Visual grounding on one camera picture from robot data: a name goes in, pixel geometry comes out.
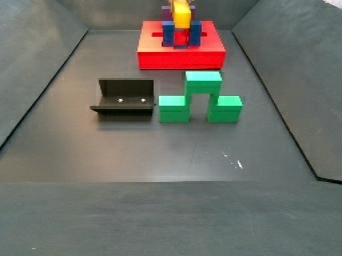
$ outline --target black holder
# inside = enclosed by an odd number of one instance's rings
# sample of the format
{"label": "black holder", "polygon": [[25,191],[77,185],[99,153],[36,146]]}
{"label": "black holder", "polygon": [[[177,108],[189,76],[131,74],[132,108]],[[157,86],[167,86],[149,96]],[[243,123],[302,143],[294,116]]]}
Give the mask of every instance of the black holder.
{"label": "black holder", "polygon": [[101,100],[91,109],[100,114],[152,114],[153,80],[99,79]]}

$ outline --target green block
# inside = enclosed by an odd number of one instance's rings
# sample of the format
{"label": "green block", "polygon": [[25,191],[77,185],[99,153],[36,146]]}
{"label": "green block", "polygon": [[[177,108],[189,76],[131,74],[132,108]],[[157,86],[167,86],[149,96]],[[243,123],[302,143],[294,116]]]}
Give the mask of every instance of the green block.
{"label": "green block", "polygon": [[219,96],[218,102],[216,98],[210,97],[208,102],[208,112],[234,112],[240,111],[243,108],[243,103],[239,96]]}
{"label": "green block", "polygon": [[189,105],[184,96],[159,96],[159,110],[161,112],[188,112]]}
{"label": "green block", "polygon": [[222,77],[219,71],[185,72],[185,96],[191,94],[214,94],[219,96]]}
{"label": "green block", "polygon": [[189,121],[189,111],[159,111],[159,121],[160,123],[187,123]]}
{"label": "green block", "polygon": [[239,121],[239,116],[240,111],[207,113],[207,119],[211,123],[236,123]]}
{"label": "green block", "polygon": [[206,84],[222,83],[222,77],[219,71],[185,71],[185,81]]}

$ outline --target red box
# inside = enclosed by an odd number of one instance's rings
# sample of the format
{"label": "red box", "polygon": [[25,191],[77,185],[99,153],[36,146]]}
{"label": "red box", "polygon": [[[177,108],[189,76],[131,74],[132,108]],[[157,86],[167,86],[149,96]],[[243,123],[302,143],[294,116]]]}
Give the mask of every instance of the red box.
{"label": "red box", "polygon": [[202,21],[200,46],[163,47],[161,21],[144,21],[137,46],[140,69],[220,69],[226,49],[212,21]]}

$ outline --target gray wall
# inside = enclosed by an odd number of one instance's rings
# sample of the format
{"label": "gray wall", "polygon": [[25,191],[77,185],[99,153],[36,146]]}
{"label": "gray wall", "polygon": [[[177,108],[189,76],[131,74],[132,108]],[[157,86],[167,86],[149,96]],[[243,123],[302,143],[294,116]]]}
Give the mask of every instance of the gray wall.
{"label": "gray wall", "polygon": [[[59,0],[91,29],[140,29],[143,20],[159,20],[165,0]],[[231,29],[259,0],[196,0],[200,19]]]}
{"label": "gray wall", "polygon": [[260,0],[234,33],[316,175],[342,180],[342,10]]}
{"label": "gray wall", "polygon": [[85,32],[59,2],[0,0],[0,146]]}

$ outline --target yellow block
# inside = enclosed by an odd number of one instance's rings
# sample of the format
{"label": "yellow block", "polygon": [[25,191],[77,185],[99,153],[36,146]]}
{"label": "yellow block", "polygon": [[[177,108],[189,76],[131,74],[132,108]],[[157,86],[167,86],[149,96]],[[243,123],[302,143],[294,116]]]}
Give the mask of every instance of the yellow block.
{"label": "yellow block", "polygon": [[172,7],[175,28],[189,28],[191,10],[187,0],[173,0]]}

